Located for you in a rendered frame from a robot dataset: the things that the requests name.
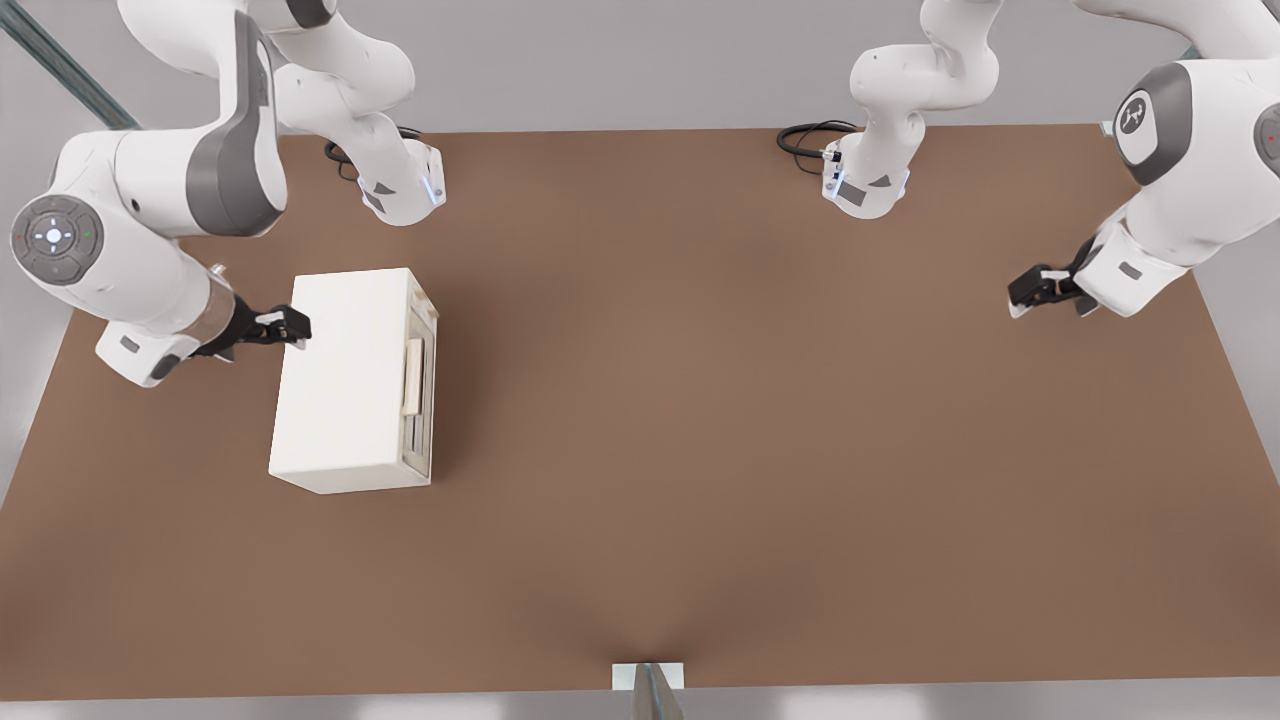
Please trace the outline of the white oven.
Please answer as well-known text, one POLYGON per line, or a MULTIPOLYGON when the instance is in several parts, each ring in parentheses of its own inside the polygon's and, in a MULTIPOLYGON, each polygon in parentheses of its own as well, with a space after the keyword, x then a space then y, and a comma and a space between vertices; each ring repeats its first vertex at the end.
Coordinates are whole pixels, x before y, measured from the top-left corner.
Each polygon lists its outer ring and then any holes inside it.
POLYGON ((284 351, 271 477, 315 495, 430 484, 401 457, 408 275, 388 268, 294 278, 293 305, 312 338, 284 351))

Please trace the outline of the white oven door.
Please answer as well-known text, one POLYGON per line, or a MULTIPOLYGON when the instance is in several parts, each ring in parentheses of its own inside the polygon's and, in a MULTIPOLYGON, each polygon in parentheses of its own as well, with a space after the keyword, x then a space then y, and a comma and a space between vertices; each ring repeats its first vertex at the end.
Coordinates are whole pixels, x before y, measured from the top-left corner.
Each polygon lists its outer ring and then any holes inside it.
POLYGON ((406 341, 413 337, 426 340, 426 359, 422 384, 422 413, 420 416, 401 415, 401 457, 422 482, 431 479, 433 432, 436 374, 436 334, 439 313, 413 275, 408 275, 408 296, 404 324, 406 341))

